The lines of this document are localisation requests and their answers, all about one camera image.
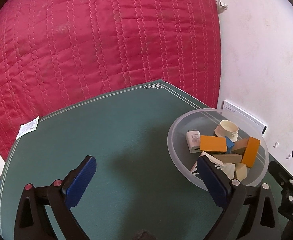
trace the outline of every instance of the red screw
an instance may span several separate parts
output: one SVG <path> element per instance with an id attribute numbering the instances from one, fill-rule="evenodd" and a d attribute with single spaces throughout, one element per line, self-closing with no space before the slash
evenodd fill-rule
<path id="1" fill-rule="evenodd" d="M 32 184 L 26 184 L 24 189 L 25 190 L 30 190 L 32 188 Z"/>
<path id="2" fill-rule="evenodd" d="M 56 187 L 60 186 L 61 184 L 62 184 L 62 180 L 60 180 L 60 179 L 57 179 L 53 182 L 53 185 Z"/>

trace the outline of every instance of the clear plastic bowl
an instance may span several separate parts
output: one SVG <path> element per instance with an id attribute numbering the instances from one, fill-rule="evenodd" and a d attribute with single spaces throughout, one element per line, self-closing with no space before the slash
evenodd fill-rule
<path id="1" fill-rule="evenodd" d="M 242 114 L 234 114 L 228 110 L 212 108 L 197 109 L 181 115 L 171 125 L 168 133 L 168 150 L 178 170 L 193 184 L 207 190 L 203 181 L 193 175 L 190 170 L 200 153 L 190 153 L 186 141 L 188 130 L 199 130 L 201 135 L 214 136 L 214 129 L 222 120 L 230 120 L 239 127 L 238 140 L 249 136 L 259 139 L 260 147 L 252 168 L 247 168 L 247 177 L 242 180 L 244 185 L 257 186 L 268 170 L 269 152 L 262 135 L 250 125 L 252 122 Z"/>

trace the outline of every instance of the bed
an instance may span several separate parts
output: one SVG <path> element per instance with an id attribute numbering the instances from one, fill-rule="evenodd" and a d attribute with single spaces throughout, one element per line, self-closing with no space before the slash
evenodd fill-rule
<path id="1" fill-rule="evenodd" d="M 37 116 L 157 79 L 216 107 L 220 71 L 216 0 L 7 0 L 0 154 Z"/>

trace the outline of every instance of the blue wooden block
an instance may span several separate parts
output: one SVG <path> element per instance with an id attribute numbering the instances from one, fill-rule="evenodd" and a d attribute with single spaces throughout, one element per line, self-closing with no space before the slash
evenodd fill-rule
<path id="1" fill-rule="evenodd" d="M 231 152 L 231 149 L 234 146 L 234 143 L 227 136 L 225 136 L 224 138 L 227 141 L 227 153 L 230 153 Z"/>

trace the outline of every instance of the bolt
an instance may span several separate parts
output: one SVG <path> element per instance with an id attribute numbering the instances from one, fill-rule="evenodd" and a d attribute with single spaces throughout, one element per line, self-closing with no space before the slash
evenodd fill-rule
<path id="1" fill-rule="evenodd" d="M 32 184 L 26 184 L 24 189 L 25 190 L 30 190 L 32 188 Z"/>
<path id="2" fill-rule="evenodd" d="M 269 185 L 268 185 L 267 183 L 263 183 L 263 184 L 262 184 L 262 187 L 263 187 L 264 189 L 269 189 Z"/>
<path id="3" fill-rule="evenodd" d="M 234 185 L 234 186 L 239 186 L 240 185 L 240 182 L 237 180 L 237 179 L 233 179 L 231 181 L 231 183 Z"/>
<path id="4" fill-rule="evenodd" d="M 60 179 L 57 179 L 53 182 L 53 185 L 56 187 L 60 186 L 61 184 L 62 184 L 62 180 L 60 180 Z"/>

